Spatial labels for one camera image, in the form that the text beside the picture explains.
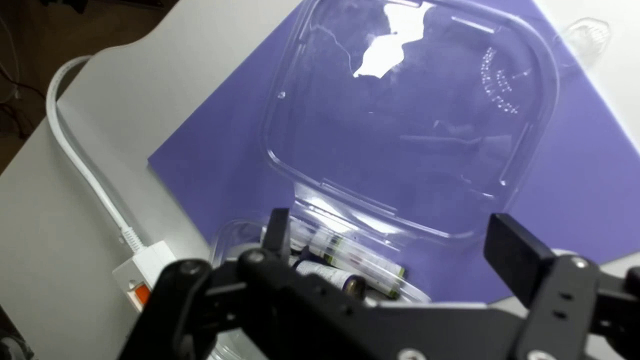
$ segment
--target transparent plastic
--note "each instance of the transparent plastic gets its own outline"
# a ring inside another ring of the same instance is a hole
[[[555,106],[542,39],[471,2],[303,7],[263,126],[268,158],[389,227],[481,241]]]

